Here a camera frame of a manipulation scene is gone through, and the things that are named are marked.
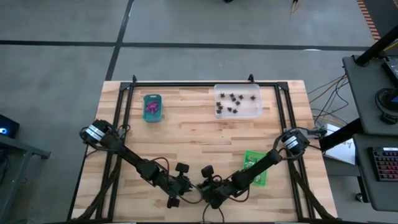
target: keyboard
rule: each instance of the keyboard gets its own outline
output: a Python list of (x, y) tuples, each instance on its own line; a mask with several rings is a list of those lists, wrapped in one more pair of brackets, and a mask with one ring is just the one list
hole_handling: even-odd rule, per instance
[(398, 181), (398, 148), (371, 147), (371, 159), (378, 181)]

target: green tray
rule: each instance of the green tray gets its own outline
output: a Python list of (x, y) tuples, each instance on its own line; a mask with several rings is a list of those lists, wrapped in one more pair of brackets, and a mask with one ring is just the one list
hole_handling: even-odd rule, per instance
[[(266, 156), (266, 155), (267, 155), (266, 153), (260, 153), (260, 152), (254, 152), (254, 151), (247, 150), (244, 153), (243, 169), (250, 168), (256, 162), (258, 162), (260, 159), (264, 158), (264, 156)], [(267, 171), (265, 170), (260, 175), (258, 175), (256, 178), (254, 178), (253, 183), (258, 186), (264, 187), (267, 184)]]
[[(159, 102), (158, 110), (155, 114), (146, 111), (147, 103), (152, 101)], [(162, 97), (159, 94), (150, 94), (144, 96), (144, 112), (142, 114), (142, 118), (149, 123), (160, 122), (162, 120)]]

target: gray floor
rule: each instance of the gray floor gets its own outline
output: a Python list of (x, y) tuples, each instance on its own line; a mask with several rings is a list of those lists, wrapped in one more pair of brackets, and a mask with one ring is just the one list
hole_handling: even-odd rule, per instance
[[(125, 42), (369, 46), (371, 33), (355, 0), (135, 0)], [(0, 0), (0, 40), (114, 42), (127, 0)], [(67, 217), (85, 147), (80, 128), (96, 113), (112, 47), (0, 45), (0, 114), (21, 123), (19, 139), (52, 151), (34, 159), (12, 218), (30, 223)], [(343, 75), (341, 58), (361, 52), (122, 48), (113, 80), (305, 80), (307, 90)], [(357, 117), (350, 105), (336, 113)], [(314, 102), (321, 109), (327, 96)], [(331, 110), (343, 103), (336, 100)], [(354, 177), (330, 177), (339, 217), (396, 222), (398, 214), (355, 202)]]

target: wooden table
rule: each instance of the wooden table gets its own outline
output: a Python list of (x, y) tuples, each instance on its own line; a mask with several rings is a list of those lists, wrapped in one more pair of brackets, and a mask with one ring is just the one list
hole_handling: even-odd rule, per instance
[[(104, 83), (96, 119), (112, 122), (119, 85), (120, 82)], [(289, 88), (297, 126), (312, 128), (312, 113), (304, 82), (289, 81)], [(142, 99), (144, 95), (154, 93), (162, 95), (162, 121), (146, 123), (141, 117)], [(178, 162), (189, 164), (187, 175), (195, 184), (203, 182), (200, 170), (207, 165), (214, 167), (215, 174), (227, 177), (242, 169), (246, 150), (267, 152), (281, 133), (274, 89), (261, 87), (261, 98), (263, 114), (259, 118), (217, 119), (212, 87), (135, 87), (129, 117), (131, 130), (127, 134), (126, 146), (143, 158), (166, 157), (170, 161), (172, 175), (177, 175), (174, 168)], [(288, 119), (284, 98), (282, 93), (285, 117)], [(318, 145), (318, 141), (312, 141), (312, 144)], [(98, 193), (105, 157), (104, 152), (96, 152), (86, 159), (72, 217), (82, 214)], [(311, 190), (329, 213), (336, 216), (321, 152), (308, 147), (304, 159)], [(267, 171), (267, 185), (252, 186), (247, 202), (224, 202), (221, 209), (226, 222), (297, 221), (287, 163), (281, 162)], [(199, 193), (193, 191), (186, 197), (194, 201), (199, 198)], [(306, 217), (307, 208), (301, 189), (300, 197)], [(133, 166), (123, 161), (114, 221), (201, 221), (206, 205), (204, 201), (191, 205), (181, 200), (179, 208), (168, 209), (167, 198), (162, 190), (150, 186), (139, 177)], [(221, 215), (218, 210), (209, 208), (205, 219), (220, 222)]]

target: blue light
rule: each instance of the blue light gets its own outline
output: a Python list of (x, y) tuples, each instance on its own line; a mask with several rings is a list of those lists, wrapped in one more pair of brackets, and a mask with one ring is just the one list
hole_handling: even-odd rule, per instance
[(1, 134), (7, 134), (7, 129), (5, 129), (5, 128), (0, 128), (0, 133), (1, 133)]

